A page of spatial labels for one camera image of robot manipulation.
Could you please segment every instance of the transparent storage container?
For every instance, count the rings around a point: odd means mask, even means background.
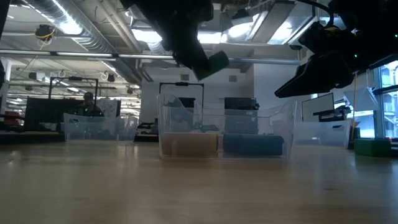
[[[86,117],[63,114],[65,140],[133,141],[138,119]]]
[[[296,102],[265,111],[184,108],[160,95],[162,158],[284,158],[290,156]]]
[[[350,120],[297,123],[294,130],[294,144],[348,147],[350,127]]]

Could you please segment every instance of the green box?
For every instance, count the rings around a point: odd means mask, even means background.
[[[391,157],[391,142],[384,139],[355,139],[356,155]]]

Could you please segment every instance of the wooden table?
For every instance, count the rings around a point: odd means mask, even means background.
[[[162,161],[154,143],[0,146],[0,223],[398,223],[398,161]]]

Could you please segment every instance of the green object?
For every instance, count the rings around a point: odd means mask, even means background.
[[[391,143],[384,139],[355,139],[355,154],[373,157],[391,157]]]
[[[205,78],[209,77],[210,75],[221,71],[222,69],[228,67],[229,59],[225,52],[220,51],[217,54],[214,54],[209,58],[210,61],[210,70],[196,70],[193,69],[197,79],[204,80]]]

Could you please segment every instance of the person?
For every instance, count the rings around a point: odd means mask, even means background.
[[[84,102],[82,105],[79,105],[76,111],[76,115],[79,116],[97,116],[103,117],[104,113],[97,106],[94,108],[94,94],[91,92],[87,92],[84,95]]]

